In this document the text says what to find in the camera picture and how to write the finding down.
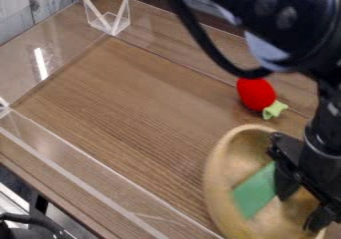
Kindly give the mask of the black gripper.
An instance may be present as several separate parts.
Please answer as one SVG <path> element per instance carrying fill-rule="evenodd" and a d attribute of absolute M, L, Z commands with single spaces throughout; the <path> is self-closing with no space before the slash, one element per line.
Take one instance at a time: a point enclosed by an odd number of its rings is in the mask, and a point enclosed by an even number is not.
<path fill-rule="evenodd" d="M 304 229 L 317 233 L 341 222 L 341 128 L 309 126 L 303 140 L 276 132 L 270 142 L 276 195 L 287 201 L 301 187 L 312 193 L 320 206 Z"/>

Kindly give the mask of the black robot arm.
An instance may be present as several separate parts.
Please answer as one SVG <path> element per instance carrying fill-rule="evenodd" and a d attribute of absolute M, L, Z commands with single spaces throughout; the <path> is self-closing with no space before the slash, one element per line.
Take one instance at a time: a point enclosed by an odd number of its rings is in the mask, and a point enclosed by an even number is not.
<path fill-rule="evenodd" d="M 257 79 L 297 72 L 317 83 L 319 106 L 304 139 L 280 134 L 272 142 L 276 193 L 285 200 L 300 187 L 319 199 L 304 228 L 341 223 L 341 0 L 210 0 L 245 31 L 260 66 L 244 70 L 214 45 L 184 0 L 167 0 L 188 31 L 224 70 Z"/>

